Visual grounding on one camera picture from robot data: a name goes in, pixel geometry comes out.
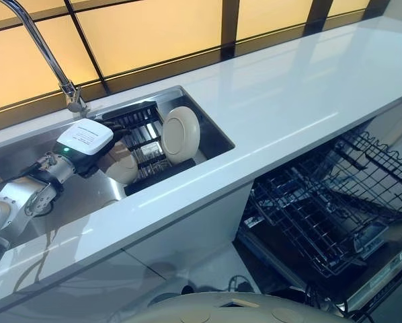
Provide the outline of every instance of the faucet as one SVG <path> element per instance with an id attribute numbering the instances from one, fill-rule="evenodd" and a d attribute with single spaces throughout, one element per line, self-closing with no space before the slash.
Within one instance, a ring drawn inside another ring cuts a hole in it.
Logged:
<path id="1" fill-rule="evenodd" d="M 27 11 L 16 0 L 0 0 L 0 2 L 10 8 L 22 21 L 29 35 L 32 37 L 32 40 L 35 42 L 35 45 L 37 45 L 42 56 L 46 59 L 48 66 L 53 70 L 54 75 L 58 79 L 59 87 L 65 94 L 67 108 L 71 112 L 78 112 L 81 117 L 85 118 L 88 109 L 83 98 L 80 96 L 80 87 L 76 89 L 73 82 L 64 74 L 64 71 L 61 69 L 61 66 L 59 66 Z"/>

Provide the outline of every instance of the dish rack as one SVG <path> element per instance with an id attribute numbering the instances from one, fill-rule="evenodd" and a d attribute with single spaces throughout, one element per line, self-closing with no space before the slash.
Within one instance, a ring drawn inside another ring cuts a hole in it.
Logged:
<path id="1" fill-rule="evenodd" d="M 243 218 L 279 228 L 324 277 L 338 275 L 402 221 L 402 158 L 350 131 L 258 178 Z"/>
<path id="2" fill-rule="evenodd" d="M 105 113 L 103 121 L 112 121 L 130 130 L 121 141 L 131 151 L 138 164 L 138 176 L 125 187 L 126 195 L 134 194 L 150 185 L 195 166 L 192 159 L 172 165 L 161 147 L 162 119 L 155 101 L 131 104 L 117 111 Z"/>

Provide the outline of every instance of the stainless steel sink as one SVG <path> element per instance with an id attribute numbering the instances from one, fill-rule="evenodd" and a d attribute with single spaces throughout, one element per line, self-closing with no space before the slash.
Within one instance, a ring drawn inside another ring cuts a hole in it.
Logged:
<path id="1" fill-rule="evenodd" d="M 167 113 L 178 106 L 191 108 L 200 121 L 200 146 L 194 158 L 195 164 L 205 162 L 226 151 L 234 148 L 234 145 L 226 135 L 211 121 L 206 113 L 186 93 L 182 87 L 172 87 L 141 97 L 136 100 L 123 102 L 110 106 L 89 115 L 90 118 L 102 118 L 110 112 L 130 112 L 141 102 L 156 102 L 157 111 L 162 120 Z M 57 137 L 69 127 L 70 123 L 57 124 L 52 128 L 37 131 L 33 135 L 0 147 L 0 178 L 6 179 L 17 176 L 20 170 L 32 164 L 45 152 L 49 151 Z M 33 219 L 26 230 L 13 243 L 13 247 L 23 244 L 42 234 L 58 229 L 59 227 L 92 213 L 126 196 L 124 185 L 108 178 L 103 172 L 98 171 L 92 177 L 83 179 L 73 176 L 65 182 L 65 191 L 54 204 L 54 209 L 47 216 Z"/>

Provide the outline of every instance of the white countertop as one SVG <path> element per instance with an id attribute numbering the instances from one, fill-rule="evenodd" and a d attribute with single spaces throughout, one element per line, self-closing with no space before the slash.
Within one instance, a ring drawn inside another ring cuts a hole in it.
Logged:
<path id="1" fill-rule="evenodd" d="M 235 148 L 8 251 L 0 307 L 111 252 L 367 120 L 402 96 L 402 22 L 375 18 L 90 102 L 98 109 L 181 85 Z M 0 144 L 61 111 L 0 131 Z M 22 277 L 46 258 L 40 271 Z"/>

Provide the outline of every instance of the open dishwasher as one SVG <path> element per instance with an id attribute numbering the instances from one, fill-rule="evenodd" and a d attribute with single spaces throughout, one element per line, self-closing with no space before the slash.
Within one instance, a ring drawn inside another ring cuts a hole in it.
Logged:
<path id="1" fill-rule="evenodd" d="M 369 124 L 257 178 L 237 234 L 290 285 L 349 311 L 402 281 L 402 155 Z"/>

